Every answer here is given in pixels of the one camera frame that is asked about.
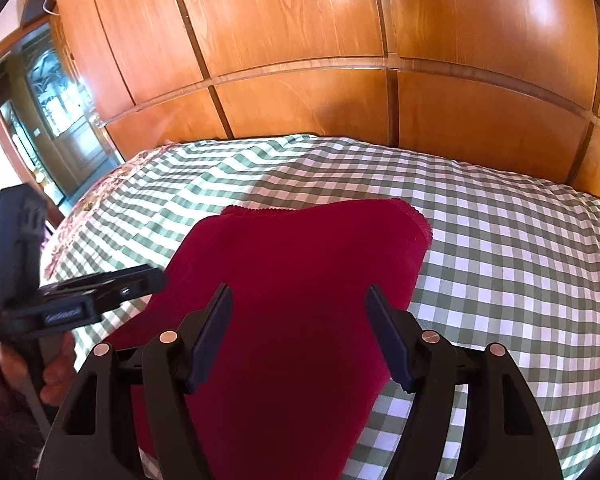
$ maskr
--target screw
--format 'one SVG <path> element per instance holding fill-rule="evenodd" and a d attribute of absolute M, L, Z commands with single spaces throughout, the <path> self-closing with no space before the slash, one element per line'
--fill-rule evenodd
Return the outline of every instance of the screw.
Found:
<path fill-rule="evenodd" d="M 161 343 L 173 343 L 178 338 L 178 333 L 173 330 L 167 330 L 167 332 L 162 332 L 160 334 L 160 342 Z"/>
<path fill-rule="evenodd" d="M 100 343 L 99 345 L 96 345 L 95 348 L 93 349 L 93 353 L 96 354 L 98 357 L 103 356 L 108 351 L 109 351 L 109 345 L 106 343 Z"/>
<path fill-rule="evenodd" d="M 434 332 L 433 330 L 425 330 L 422 333 L 422 340 L 430 345 L 435 345 L 438 341 L 440 341 L 440 334 L 438 332 Z"/>
<path fill-rule="evenodd" d="M 504 348 L 500 343 L 494 343 L 489 347 L 489 352 L 497 357 L 502 357 L 507 353 L 507 349 Z"/>

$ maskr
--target red towel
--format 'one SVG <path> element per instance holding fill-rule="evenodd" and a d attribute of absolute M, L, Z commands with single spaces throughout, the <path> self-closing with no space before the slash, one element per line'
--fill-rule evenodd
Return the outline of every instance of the red towel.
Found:
<path fill-rule="evenodd" d="M 191 230 L 170 285 L 109 342 L 144 344 L 228 284 L 234 317 L 208 381 L 187 397 L 216 479 L 334 480 L 389 378 L 365 292 L 377 283 L 406 309 L 430 242 L 427 221 L 400 199 L 229 207 Z M 134 415 L 152 452 L 141 388 Z"/>

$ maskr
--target window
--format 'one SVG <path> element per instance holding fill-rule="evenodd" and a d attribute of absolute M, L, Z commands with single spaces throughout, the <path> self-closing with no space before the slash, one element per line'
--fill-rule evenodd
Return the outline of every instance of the window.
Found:
<path fill-rule="evenodd" d="M 28 78 L 42 113 L 56 137 L 84 116 L 80 92 L 62 71 L 54 49 L 40 56 L 29 71 Z"/>

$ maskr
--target black clamp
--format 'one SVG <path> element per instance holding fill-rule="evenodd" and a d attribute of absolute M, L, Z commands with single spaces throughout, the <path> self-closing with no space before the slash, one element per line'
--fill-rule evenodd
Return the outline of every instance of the black clamp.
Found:
<path fill-rule="evenodd" d="M 130 395 L 132 384 L 144 384 L 162 478 L 213 480 L 184 395 L 208 377 L 232 312 L 232 292 L 220 285 L 205 310 L 142 347 L 96 345 L 60 407 L 36 478 L 145 479 Z"/>
<path fill-rule="evenodd" d="M 30 186 L 0 191 L 0 341 L 8 341 L 29 367 L 25 396 L 46 437 L 58 411 L 42 405 L 43 371 L 61 349 L 61 335 L 102 321 L 120 303 L 159 292 L 166 276 L 149 265 L 100 272 L 40 287 L 46 201 Z"/>
<path fill-rule="evenodd" d="M 208 307 L 176 331 L 122 351 L 97 345 L 61 406 L 38 480 L 143 479 L 130 386 L 144 384 L 150 429 L 164 480 L 213 480 L 184 403 L 208 377 L 232 315 L 221 285 Z M 499 343 L 453 346 L 389 306 L 372 286 L 368 316 L 392 378 L 416 396 L 385 480 L 434 480 L 456 384 L 468 384 L 455 479 L 561 480 L 551 436 L 520 370 Z"/>
<path fill-rule="evenodd" d="M 562 480 L 542 413 L 515 361 L 500 343 L 483 351 L 453 346 L 423 331 L 413 314 L 389 306 L 372 286 L 366 308 L 391 376 L 416 393 L 384 480 L 434 480 L 456 384 L 468 384 L 459 480 Z"/>

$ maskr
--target green gingham bedspread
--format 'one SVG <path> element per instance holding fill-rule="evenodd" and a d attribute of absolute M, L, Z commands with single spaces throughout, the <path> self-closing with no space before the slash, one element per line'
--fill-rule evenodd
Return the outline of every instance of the green gingham bedspread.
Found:
<path fill-rule="evenodd" d="M 507 346 L 542 409 L 565 478 L 576 478 L 600 449 L 600 200 L 567 186 L 350 139 L 174 145 L 103 201 L 52 280 L 142 263 L 165 267 L 197 221 L 231 204 L 303 208 L 394 196 L 433 228 L 410 311 L 453 344 Z M 141 305 L 127 303 L 78 330 L 78 360 Z M 342 479 L 382 478 L 411 399 L 387 384 Z M 454 472 L 465 386 L 454 402 L 439 478 Z"/>

